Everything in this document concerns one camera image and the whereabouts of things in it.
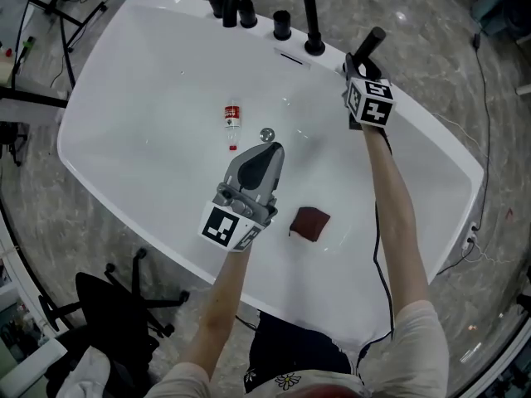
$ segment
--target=marble floor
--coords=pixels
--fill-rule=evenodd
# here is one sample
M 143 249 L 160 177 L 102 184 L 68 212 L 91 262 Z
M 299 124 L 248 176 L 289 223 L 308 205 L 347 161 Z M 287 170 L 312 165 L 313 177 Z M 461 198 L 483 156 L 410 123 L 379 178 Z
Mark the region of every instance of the marble floor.
M 67 3 L 66 10 L 81 17 L 99 0 Z M 378 59 L 392 81 L 423 104 L 460 125 L 446 127 L 485 165 L 487 118 L 483 83 L 470 39 L 478 27 L 470 19 L 474 0 L 317 0 L 323 38 L 342 51 L 356 49 L 371 27 L 387 31 Z M 109 10 L 87 29 L 72 54 L 79 75 L 86 57 L 122 0 L 109 0 Z M 302 0 L 253 0 L 256 11 L 271 16 L 284 8 L 293 27 L 305 29 Z M 479 57 L 485 71 L 487 104 L 492 117 L 490 180 L 478 243 L 486 255 L 475 251 L 470 260 L 439 275 L 431 283 L 431 297 L 445 329 L 451 353 L 449 395 L 455 394 L 489 363 L 524 315 L 514 306 L 514 296 L 525 287 L 524 271 L 531 221 L 531 95 L 518 97 L 514 87 L 529 82 L 531 70 L 523 54 L 505 34 L 483 37 Z M 61 69 L 58 25 L 37 41 L 24 66 L 30 75 L 49 85 Z M 54 85 L 67 90 L 63 73 Z M 0 190 L 13 228 L 29 264 L 42 285 L 62 305 L 76 300 L 74 274 L 85 271 L 103 277 L 105 263 L 118 267 L 118 277 L 128 282 L 134 251 L 147 245 L 118 221 L 76 181 L 57 157 L 58 127 L 31 128 L 24 163 L 15 168 L 0 160 Z M 470 219 L 478 221 L 481 197 Z M 447 264 L 460 258 L 457 246 Z M 180 288 L 191 292 L 179 309 L 160 309 L 157 315 L 175 325 L 176 332 L 161 341 L 151 370 L 163 376 L 197 327 L 199 308 L 209 285 L 155 249 L 142 261 L 142 290 L 147 298 L 170 299 Z M 240 315 L 256 321 L 256 310 L 240 306 Z M 74 324 L 83 322 L 75 313 Z M 252 332 L 236 323 L 214 378 L 215 396 L 241 395 Z M 386 358 L 388 342 L 371 348 L 361 365 L 370 385 Z M 356 358 L 355 349 L 348 350 Z

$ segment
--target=sink overflow slot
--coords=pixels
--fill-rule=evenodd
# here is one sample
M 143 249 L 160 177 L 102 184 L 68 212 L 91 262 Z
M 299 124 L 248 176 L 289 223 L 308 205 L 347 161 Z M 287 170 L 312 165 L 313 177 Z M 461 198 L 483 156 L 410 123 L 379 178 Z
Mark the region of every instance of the sink overflow slot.
M 303 67 L 305 67 L 307 69 L 310 68 L 310 64 L 307 61 L 303 61 L 303 60 L 301 60 L 301 59 L 299 59 L 299 58 L 297 58 L 295 56 L 292 56 L 289 53 L 286 53 L 285 51 L 282 51 L 281 49 L 275 48 L 275 53 L 277 55 L 280 55 L 280 56 L 288 59 L 289 61 L 295 62 L 296 64 L 301 65 L 301 66 L 303 66 Z

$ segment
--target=human arm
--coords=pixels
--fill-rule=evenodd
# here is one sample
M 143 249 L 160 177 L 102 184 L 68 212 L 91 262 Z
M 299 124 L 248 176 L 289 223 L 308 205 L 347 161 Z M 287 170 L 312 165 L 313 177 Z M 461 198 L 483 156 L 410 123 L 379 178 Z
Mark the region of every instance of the human arm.
M 412 199 L 385 139 L 374 127 L 363 125 L 373 170 L 380 235 L 395 317 L 409 303 L 428 300 L 428 283 L 417 244 Z
M 444 397 L 448 346 L 431 305 L 417 244 L 412 200 L 384 137 L 363 126 L 373 170 L 380 233 L 395 317 L 389 358 L 382 362 L 374 398 Z
M 199 328 L 178 364 L 146 398 L 210 398 L 209 383 L 240 303 L 251 247 L 229 252 L 210 289 Z
M 241 253 L 227 254 L 210 290 L 199 328 L 179 361 L 202 367 L 209 379 L 231 334 L 250 253 L 251 246 Z

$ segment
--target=black faucet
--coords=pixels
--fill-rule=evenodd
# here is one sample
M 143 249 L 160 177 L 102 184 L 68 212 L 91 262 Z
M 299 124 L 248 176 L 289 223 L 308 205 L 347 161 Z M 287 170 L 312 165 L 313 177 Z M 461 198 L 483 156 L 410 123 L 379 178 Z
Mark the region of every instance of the black faucet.
M 240 0 L 225 0 L 223 5 L 223 26 L 225 28 L 236 26 L 239 2 Z M 304 8 L 306 9 L 306 20 L 308 21 L 308 41 L 304 44 L 304 48 L 310 55 L 320 56 L 324 53 L 324 43 L 319 32 L 315 0 L 304 0 Z

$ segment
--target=black shorts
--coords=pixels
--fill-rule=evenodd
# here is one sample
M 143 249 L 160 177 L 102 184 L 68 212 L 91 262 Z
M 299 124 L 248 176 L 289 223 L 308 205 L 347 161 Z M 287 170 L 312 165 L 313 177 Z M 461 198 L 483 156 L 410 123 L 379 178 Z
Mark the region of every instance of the black shorts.
M 301 370 L 353 374 L 350 360 L 328 336 L 261 313 L 243 379 L 246 393 L 277 376 Z

